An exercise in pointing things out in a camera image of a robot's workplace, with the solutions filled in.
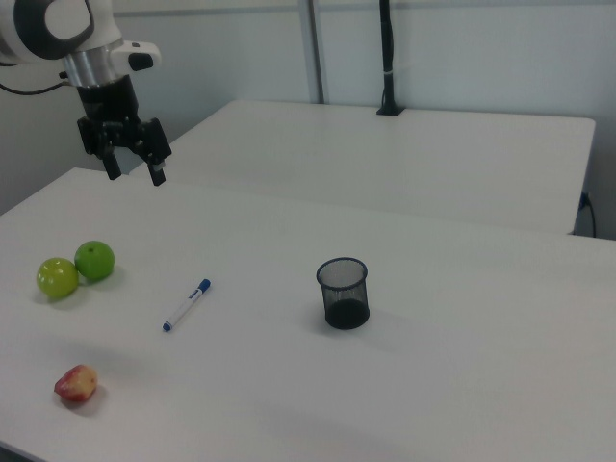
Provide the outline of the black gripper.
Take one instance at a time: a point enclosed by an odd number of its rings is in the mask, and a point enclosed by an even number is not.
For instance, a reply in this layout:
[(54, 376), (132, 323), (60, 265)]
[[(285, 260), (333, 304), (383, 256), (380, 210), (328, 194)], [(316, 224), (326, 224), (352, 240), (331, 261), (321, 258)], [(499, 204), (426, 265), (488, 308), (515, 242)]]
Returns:
[(115, 149), (123, 147), (139, 156), (146, 165), (155, 187), (166, 182), (165, 159), (171, 149), (160, 120), (142, 119), (131, 78), (77, 89), (85, 110), (78, 128), (86, 152), (103, 162), (110, 180), (121, 176)]

